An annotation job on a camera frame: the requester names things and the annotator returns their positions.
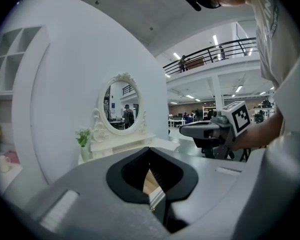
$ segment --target white ceiling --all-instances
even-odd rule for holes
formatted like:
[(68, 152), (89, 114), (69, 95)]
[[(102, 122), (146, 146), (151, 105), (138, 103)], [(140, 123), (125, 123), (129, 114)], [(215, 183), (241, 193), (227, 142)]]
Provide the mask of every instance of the white ceiling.
[(145, 45), (175, 18), (193, 9), (185, 0), (82, 0), (125, 27)]
[(253, 9), (248, 5), (203, 8), (197, 12), (185, 0), (98, 0), (98, 5), (97, 0), (82, 1), (121, 24), (155, 57), (204, 30), (254, 19)]
[[(219, 76), (221, 94), (231, 96), (258, 96), (262, 92), (270, 92), (273, 86), (268, 80), (261, 78), (260, 70), (249, 70), (235, 72)], [(243, 85), (241, 90), (236, 93), (238, 86)], [(191, 95), (199, 100), (212, 100), (215, 95), (211, 77), (179, 85), (168, 90), (168, 102), (190, 102), (194, 101), (186, 97)]]

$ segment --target floor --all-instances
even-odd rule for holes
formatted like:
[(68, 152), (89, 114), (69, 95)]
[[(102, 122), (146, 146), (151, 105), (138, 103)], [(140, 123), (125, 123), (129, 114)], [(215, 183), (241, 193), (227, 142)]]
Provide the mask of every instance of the floor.
[[(169, 141), (180, 143), (180, 146), (177, 148), (177, 152), (187, 154), (189, 156), (202, 157), (201, 148), (198, 148), (194, 142), (194, 139), (191, 137), (187, 137), (182, 135), (179, 132), (179, 128), (173, 127), (170, 128)], [(234, 151), (234, 161), (239, 161), (243, 150)]]

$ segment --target white mirror frame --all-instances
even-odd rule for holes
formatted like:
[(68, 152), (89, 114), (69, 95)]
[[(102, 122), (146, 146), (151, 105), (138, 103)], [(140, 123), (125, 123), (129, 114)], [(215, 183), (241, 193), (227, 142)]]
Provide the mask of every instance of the white mirror frame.
[[(131, 85), (138, 97), (138, 103), (139, 103), (138, 116), (134, 121), (133, 125), (128, 129), (124, 129), (124, 130), (119, 130), (114, 128), (108, 122), (104, 111), (105, 93), (107, 92), (108, 88), (115, 82), (126, 82), (128, 85)], [(98, 96), (97, 108), (94, 109), (94, 118), (95, 118), (95, 125), (93, 129), (92, 138), (94, 141), (99, 143), (108, 139), (110, 133), (117, 136), (126, 136), (126, 135), (131, 135), (138, 130), (139, 130), (138, 134), (145, 134), (147, 132), (146, 111), (144, 108), (143, 97), (141, 95), (138, 86), (136, 85), (136, 82), (133, 80), (133, 78), (131, 78), (131, 76), (128, 73), (119, 74), (116, 77), (110, 79), (110, 81), (108, 81), (108, 83), (104, 85), (104, 87), (101, 89)]]

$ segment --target black glasses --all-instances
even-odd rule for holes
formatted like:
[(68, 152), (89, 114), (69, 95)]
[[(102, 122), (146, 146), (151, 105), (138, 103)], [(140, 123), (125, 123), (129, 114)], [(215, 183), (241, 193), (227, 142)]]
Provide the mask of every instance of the black glasses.
[(208, 9), (215, 9), (221, 6), (217, 1), (213, 1), (213, 0), (186, 0), (186, 1), (198, 12), (201, 11), (200, 5)]

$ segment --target flower vase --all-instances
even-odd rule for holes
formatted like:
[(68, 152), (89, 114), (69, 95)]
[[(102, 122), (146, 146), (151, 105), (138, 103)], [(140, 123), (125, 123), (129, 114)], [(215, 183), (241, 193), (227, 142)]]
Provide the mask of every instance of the flower vase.
[(80, 154), (84, 162), (87, 162), (90, 159), (90, 152), (87, 145), (80, 148)]

